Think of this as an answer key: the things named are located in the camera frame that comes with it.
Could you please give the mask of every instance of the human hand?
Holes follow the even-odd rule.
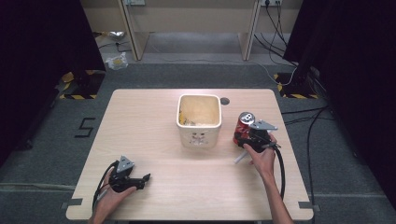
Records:
[[[103,188],[101,193],[105,195],[96,202],[93,214],[89,219],[88,223],[103,223],[105,219],[116,210],[120,203],[129,195],[137,190],[136,187],[131,187],[123,192],[117,193],[108,185],[108,179],[110,178],[111,172],[114,168],[110,169],[103,181]]]
[[[271,133],[268,133],[271,137],[271,142],[276,143],[276,139]],[[254,164],[256,170],[259,172],[264,184],[269,181],[275,181],[274,178],[274,161],[275,151],[273,148],[268,147],[262,153],[257,153],[250,145],[244,144],[244,149],[250,154],[252,161],[250,164]]]

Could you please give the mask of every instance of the wooden table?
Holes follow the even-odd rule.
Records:
[[[222,125],[213,148],[181,145],[176,124],[177,101],[182,94],[215,94],[230,100],[222,105]],[[92,196],[107,166],[121,155],[135,163],[131,177],[151,173],[146,187],[128,197],[111,218],[117,220],[266,220],[271,219],[265,188],[246,156],[237,147],[233,131],[241,112],[249,111],[278,127],[274,135],[282,146],[286,169],[285,205],[294,220],[308,220],[312,209],[291,148],[275,95],[270,90],[117,90],[114,91],[95,137],[73,199],[69,219],[88,219]],[[280,169],[275,176],[280,188]]]

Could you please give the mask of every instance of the wire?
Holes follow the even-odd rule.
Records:
[[[101,178],[100,181],[99,181],[99,184],[98,184],[98,187],[97,187],[97,189],[96,189],[96,192],[93,194],[92,210],[94,209],[94,207],[95,207],[95,205],[96,205],[96,201],[97,201],[97,198],[98,198],[98,196],[99,196],[99,194],[100,194],[100,191],[101,191],[101,189],[102,189],[101,186],[102,186],[103,181],[105,180],[105,177],[106,177],[107,172],[111,169],[111,167],[115,167],[117,164],[118,164],[118,161],[114,161],[113,163],[111,163],[111,164],[107,167],[107,169],[105,170],[105,173],[102,175],[102,178]]]
[[[293,119],[290,121],[286,121],[285,125],[291,125],[291,124],[295,124],[295,123],[299,123],[299,122],[304,122],[304,121],[309,121],[311,120],[313,117],[307,117],[307,118],[299,118],[299,119]],[[326,119],[326,120],[334,120],[334,119],[327,119],[327,118],[318,118],[318,119]]]
[[[124,43],[118,43],[118,42],[116,43],[117,51],[118,51],[118,52],[132,51],[131,49],[120,50],[120,45],[121,45],[121,44],[124,44]]]
[[[122,44],[125,44],[125,43],[128,43],[128,42],[129,42],[129,41],[125,41],[125,42],[122,42],[122,43],[116,42],[116,43],[104,44],[104,45],[102,45],[102,46],[100,46],[100,47],[98,47],[98,48],[101,49],[101,48],[103,48],[103,47],[107,47],[107,46],[111,46],[111,45],[116,45],[117,51],[118,51],[118,52],[123,52],[123,51],[120,51],[120,50],[119,50],[119,45],[122,45]]]
[[[296,71],[296,69],[297,69],[297,67],[296,67],[296,68],[294,68],[293,72],[291,73],[290,80],[289,80],[289,82],[288,82],[288,83],[286,83],[286,84],[282,84],[282,83],[280,83],[280,82],[279,82],[277,85],[279,85],[279,86],[287,86],[287,85],[289,85],[289,84],[291,83],[291,81],[293,80],[293,77],[294,77],[294,72]]]
[[[279,148],[277,146],[273,146],[273,149],[277,155],[277,159],[279,160],[279,165],[280,165],[280,177],[281,177],[281,187],[280,187],[280,197],[283,198],[285,197],[285,187],[286,187],[286,175],[285,175],[285,164],[283,163],[283,158],[282,154],[279,151]]]
[[[271,23],[274,25],[276,34],[278,34],[279,38],[283,41],[283,43],[285,43],[285,46],[287,47],[287,46],[288,46],[288,43],[286,43],[285,38],[284,38],[283,35],[281,35],[280,32],[278,31],[277,26],[275,25],[274,20],[272,19],[271,14],[270,14],[270,12],[268,11],[268,7],[267,7],[265,10],[267,11],[267,14],[268,14],[268,17],[269,17],[270,20],[271,20]]]
[[[309,176],[309,187],[311,188],[312,206],[315,205],[315,196],[314,196],[314,185],[313,185],[312,173],[311,173],[311,155],[310,155],[309,140],[310,140],[310,137],[311,137],[311,131],[312,131],[312,127],[314,126],[314,123],[317,121],[319,115],[325,109],[326,108],[320,109],[319,112],[315,115],[314,120],[312,121],[311,125],[309,126],[308,136],[307,136],[307,139],[306,139],[306,157],[307,157],[307,161],[308,161],[308,176]],[[315,223],[315,209],[314,209],[314,216],[312,217],[312,223]]]
[[[274,51],[273,49],[271,49],[271,47],[266,46],[264,43],[262,43],[262,42],[260,41],[260,39],[259,39],[256,35],[254,35],[254,37],[256,38],[257,41],[259,41],[259,43],[260,43],[265,49],[268,49],[268,50],[270,51],[269,55],[270,55],[270,59],[271,59],[271,61],[272,61],[273,63],[276,63],[276,62],[274,62],[274,60],[271,58],[271,52],[273,52],[274,54],[276,54],[277,56],[279,56],[280,58],[283,59],[283,55],[281,55],[281,54],[279,54],[278,52]],[[290,64],[292,64],[292,65],[290,65],[290,64],[285,64],[285,63],[277,63],[277,64],[286,65],[286,66],[290,66],[290,67],[297,67],[297,64],[295,64],[295,63],[293,63],[293,62],[290,62],[290,61],[287,61],[287,62],[290,63]]]
[[[103,189],[105,186],[107,186],[107,185],[109,185],[109,184],[107,183],[107,184],[103,185],[103,186],[99,189],[99,191],[102,191],[102,189]]]
[[[272,55],[271,55],[271,51],[272,51],[272,47],[274,46],[274,40],[275,40],[275,37],[276,37],[276,33],[274,33],[274,36],[273,36],[273,39],[272,39],[272,41],[271,41],[271,44],[270,44],[270,51],[269,51],[269,56],[270,56],[270,59],[271,59],[271,61],[273,62],[273,63],[276,63],[275,61],[274,61],[274,59],[272,58]]]
[[[270,43],[268,40],[265,39],[265,37],[264,37],[264,35],[263,35],[262,33],[260,33],[260,35],[262,35],[262,39],[263,39],[265,42],[267,42],[267,44],[271,45],[271,43]],[[285,50],[283,50],[283,49],[278,48],[277,46],[272,46],[272,48],[278,49],[278,50],[280,50],[280,51],[282,51],[282,52],[285,51]]]
[[[254,36],[255,36],[256,39],[266,48],[266,46],[258,39],[258,37],[257,37],[256,35],[254,35]],[[150,45],[155,51],[157,51],[158,53],[161,53],[161,51],[158,50],[157,48],[155,48],[152,44],[149,44],[149,45]],[[160,57],[160,59],[161,59],[161,60],[164,60],[164,61],[166,61],[166,62],[170,62],[170,63],[171,63],[171,62],[255,63],[255,64],[259,65],[260,67],[262,67],[262,68],[265,70],[266,75],[267,75],[276,85],[279,85],[279,86],[287,86],[287,85],[289,85],[289,84],[291,83],[291,80],[292,80],[292,78],[293,78],[294,71],[295,71],[295,69],[294,69],[294,70],[293,70],[293,73],[291,74],[290,81],[289,81],[287,84],[282,84],[282,83],[280,83],[280,82],[277,82],[273,77],[271,77],[270,73],[268,72],[268,69],[267,69],[264,65],[262,65],[262,64],[260,64],[260,63],[253,62],[253,61],[236,62],[236,61],[231,61],[231,60],[213,61],[213,60],[206,60],[206,59],[174,59],[174,60],[171,60],[171,59],[165,59],[165,58],[163,58],[163,57]]]
[[[311,77],[311,76],[308,75],[307,76],[307,81],[308,81],[309,87],[311,88],[312,92],[315,93],[315,95],[317,95],[319,98],[322,98],[322,99],[325,99],[325,100],[329,100],[329,98],[326,96],[326,90],[320,84],[319,80],[317,80],[315,77]]]
[[[280,5],[279,1],[276,1],[276,9],[277,9],[277,24],[279,25],[279,30],[283,39],[285,39],[282,31],[282,22],[280,22],[280,14],[282,13],[282,6]]]
[[[281,114],[282,114],[282,115],[286,115],[286,114],[304,113],[304,112],[309,112],[309,111],[315,111],[315,110],[326,109],[327,107],[328,107],[328,106],[325,105],[325,106],[319,107],[319,108],[312,108],[312,109],[306,109],[306,110],[298,110],[298,111],[283,112],[283,113],[281,113]]]

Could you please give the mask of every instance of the white plastic bucket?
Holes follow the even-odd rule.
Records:
[[[221,127],[220,99],[216,95],[183,94],[178,100],[177,127],[184,147],[213,147]]]

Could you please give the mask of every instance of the red can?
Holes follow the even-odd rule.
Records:
[[[238,121],[236,122],[235,131],[233,132],[233,142],[238,145],[238,141],[235,136],[239,135],[242,138],[248,138],[249,125],[254,123],[254,115],[250,112],[243,112],[239,115]]]

